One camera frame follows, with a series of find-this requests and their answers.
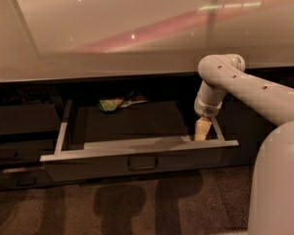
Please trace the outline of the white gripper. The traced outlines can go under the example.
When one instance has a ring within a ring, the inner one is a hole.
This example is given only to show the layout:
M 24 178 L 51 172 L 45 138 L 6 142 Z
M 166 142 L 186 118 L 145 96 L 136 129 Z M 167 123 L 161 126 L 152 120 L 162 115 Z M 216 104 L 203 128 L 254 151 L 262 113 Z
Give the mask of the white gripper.
M 195 141 L 203 141 L 211 129 L 212 122 L 209 118 L 215 117 L 222 105 L 222 98 L 217 96 L 197 96 L 194 102 L 194 111 L 200 117 L 195 123 Z

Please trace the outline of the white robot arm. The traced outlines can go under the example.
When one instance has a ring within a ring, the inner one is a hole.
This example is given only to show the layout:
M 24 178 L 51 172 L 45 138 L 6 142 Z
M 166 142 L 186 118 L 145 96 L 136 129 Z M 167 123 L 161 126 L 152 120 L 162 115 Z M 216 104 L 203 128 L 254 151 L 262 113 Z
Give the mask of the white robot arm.
M 276 126 L 255 161 L 248 235 L 294 235 L 294 89 L 247 74 L 237 54 L 206 56 L 198 73 L 198 116 L 216 116 L 229 93 Z

